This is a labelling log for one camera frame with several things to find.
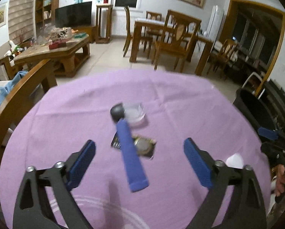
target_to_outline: dining table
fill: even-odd
[[[130,191],[120,150],[111,147],[116,126],[110,109],[140,103],[145,116],[132,135],[156,142],[152,158],[140,157],[149,186]],[[14,130],[0,166],[0,202],[12,228],[18,189],[29,166],[51,168],[91,139],[96,154],[81,184],[71,191],[93,228],[181,229],[194,217],[208,189],[201,186],[184,153],[191,137],[213,159],[238,153],[253,167],[265,207],[270,168],[261,142],[246,118],[205,78],[195,75],[118,70],[51,88]],[[222,222],[232,194],[228,188],[214,225]],[[66,226],[47,189],[57,222]]]
[[[141,32],[143,28],[149,28],[150,30],[163,30],[165,26],[165,22],[163,21],[156,21],[156,20],[151,20],[151,19],[145,19],[145,18],[137,18],[135,19],[135,24],[134,24],[134,32],[133,32],[133,41],[132,41],[132,50],[131,50],[131,56],[130,56],[130,62],[136,63],[137,62],[137,53],[139,49],[139,43],[141,39]],[[173,25],[168,24],[167,25],[167,32],[172,33],[173,31]],[[205,44],[200,60],[198,62],[198,65],[195,69],[195,74],[198,76],[202,75],[202,71],[207,63],[208,57],[210,55],[210,51],[212,50],[212,46],[214,44],[213,41],[210,39],[207,39],[206,37],[202,35],[197,35],[193,38],[194,42],[189,49],[189,55],[187,57],[187,61],[191,62],[191,58],[193,55],[193,52],[195,50],[195,46],[198,41],[203,42]]]

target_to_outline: tv stand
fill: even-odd
[[[79,33],[87,33],[89,35],[89,42],[93,43],[97,36],[97,27],[92,25],[72,27],[73,30],[78,30]]]
[[[106,34],[105,38],[101,38],[101,15],[102,9],[107,8],[107,18],[106,18]],[[109,43],[111,40],[111,16],[113,12],[113,5],[112,4],[97,4],[97,11],[96,11],[96,43]]]

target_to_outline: black trash bin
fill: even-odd
[[[233,104],[247,118],[255,131],[260,127],[276,130],[269,109],[248,90],[238,89]]]

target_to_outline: metal screw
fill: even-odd
[[[252,167],[252,166],[250,166],[250,165],[248,165],[248,164],[247,164],[247,165],[245,165],[245,166],[244,166],[244,168],[245,168],[246,170],[253,170],[253,167]]]
[[[54,166],[55,166],[55,168],[62,168],[62,167],[64,167],[64,162],[57,162]]]
[[[34,171],[35,170],[35,167],[34,166],[29,166],[27,168],[27,172],[31,172],[31,171]]]
[[[218,167],[223,167],[225,165],[225,163],[221,160],[216,160],[215,161],[215,165],[218,166]]]

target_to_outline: wooden coffee table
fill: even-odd
[[[76,53],[80,48],[83,53]],[[34,64],[43,59],[52,59],[56,62],[56,76],[73,77],[78,68],[90,57],[89,35],[84,38],[71,39],[66,47],[50,50],[49,46],[32,46],[14,58],[14,63],[22,67],[25,64]]]

